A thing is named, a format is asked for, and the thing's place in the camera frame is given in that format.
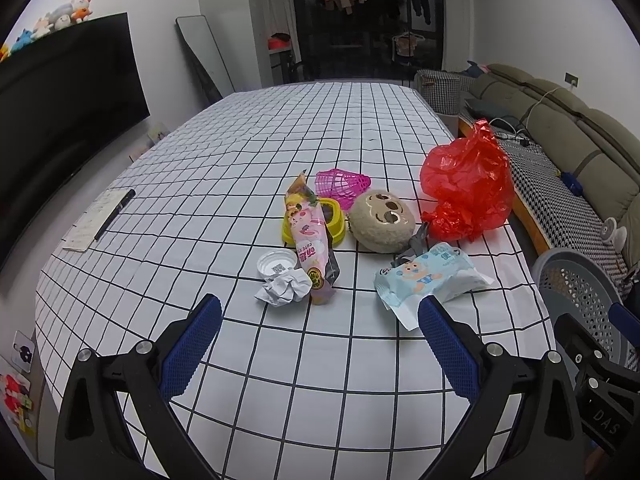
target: white fan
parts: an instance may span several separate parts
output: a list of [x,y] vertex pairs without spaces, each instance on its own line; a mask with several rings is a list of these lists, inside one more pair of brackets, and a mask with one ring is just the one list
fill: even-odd
[[621,253],[626,242],[626,227],[618,227],[615,218],[607,218],[600,230],[600,238],[607,245],[613,245],[617,253]]

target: black marker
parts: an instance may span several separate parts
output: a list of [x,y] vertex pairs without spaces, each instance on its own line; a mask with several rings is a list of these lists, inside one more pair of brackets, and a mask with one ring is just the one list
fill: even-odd
[[109,217],[104,221],[102,227],[98,229],[98,232],[95,234],[94,240],[98,241],[100,237],[104,234],[104,232],[109,228],[111,222],[113,222],[118,216],[118,213],[124,209],[124,207],[130,202],[130,200],[135,197],[136,192],[133,189],[129,189],[127,194],[120,200],[120,203],[115,207],[115,209],[111,212]]

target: curtain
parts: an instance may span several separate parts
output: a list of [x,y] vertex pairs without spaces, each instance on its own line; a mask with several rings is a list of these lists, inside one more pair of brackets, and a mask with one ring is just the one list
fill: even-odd
[[472,27],[472,0],[444,0],[443,70],[466,70],[466,61],[471,54]]
[[284,32],[291,36],[294,61],[299,62],[301,60],[300,46],[298,44],[296,9],[293,6],[293,0],[265,0],[264,21],[268,37],[271,37],[276,32]]

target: plastic wrapper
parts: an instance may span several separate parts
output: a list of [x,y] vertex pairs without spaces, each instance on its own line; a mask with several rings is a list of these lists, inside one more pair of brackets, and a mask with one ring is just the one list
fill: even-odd
[[300,174],[285,195],[287,220],[296,243],[300,266],[312,282],[311,300],[325,303],[332,297],[332,285],[340,274],[326,228],[322,205]]
[[407,329],[418,328],[418,306],[433,294],[440,303],[468,290],[486,288],[494,280],[476,270],[459,248],[445,242],[393,269],[382,269],[374,279],[376,292]]
[[431,236],[447,242],[474,240],[503,225],[515,196],[509,158],[485,120],[474,125],[468,138],[429,152],[420,186],[438,200],[436,209],[423,212],[421,219],[430,222]]

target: wet wipes package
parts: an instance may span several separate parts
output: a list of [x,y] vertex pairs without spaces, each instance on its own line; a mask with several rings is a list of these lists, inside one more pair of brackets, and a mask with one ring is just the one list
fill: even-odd
[[428,253],[395,269],[377,273],[374,286],[385,306],[407,330],[418,328],[418,306],[433,294],[440,303],[456,296],[490,286],[494,280],[481,274],[459,248],[442,242]]

